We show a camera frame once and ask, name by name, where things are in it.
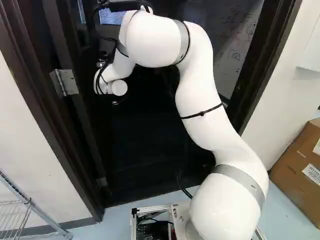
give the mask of white robotic arm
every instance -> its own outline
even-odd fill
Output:
[[[104,81],[99,79],[101,89],[107,89],[105,82],[129,76],[135,63],[149,68],[177,66],[178,112],[192,140],[212,151],[217,163],[191,200],[191,221],[204,240],[250,240],[267,196],[269,178],[222,106],[208,35],[197,24],[139,10],[125,15],[119,41],[114,62],[102,73]]]

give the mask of door hinge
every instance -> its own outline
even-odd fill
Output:
[[[50,72],[50,77],[60,98],[68,95],[79,94],[72,69],[54,69]]]

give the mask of floor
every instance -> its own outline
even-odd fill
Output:
[[[194,194],[197,187],[188,189]],[[103,221],[96,225],[71,229],[74,240],[130,240],[132,208],[187,201],[182,191],[119,205],[106,209]],[[259,227],[267,240],[319,240],[320,230],[272,183],[264,204]],[[63,240],[52,236],[46,240]]]

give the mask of wire rack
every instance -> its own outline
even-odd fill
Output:
[[[48,216],[29,196],[27,196],[7,175],[0,169],[0,182],[3,183],[19,200],[0,201],[0,240],[18,240],[31,211],[41,217],[67,240],[71,240],[71,232],[64,230],[50,216]]]
[[[0,239],[18,240],[31,210],[21,200],[0,201]]]

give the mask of whiteboard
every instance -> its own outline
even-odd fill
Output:
[[[230,99],[255,33],[264,0],[206,1],[206,22],[214,49],[217,90]]]

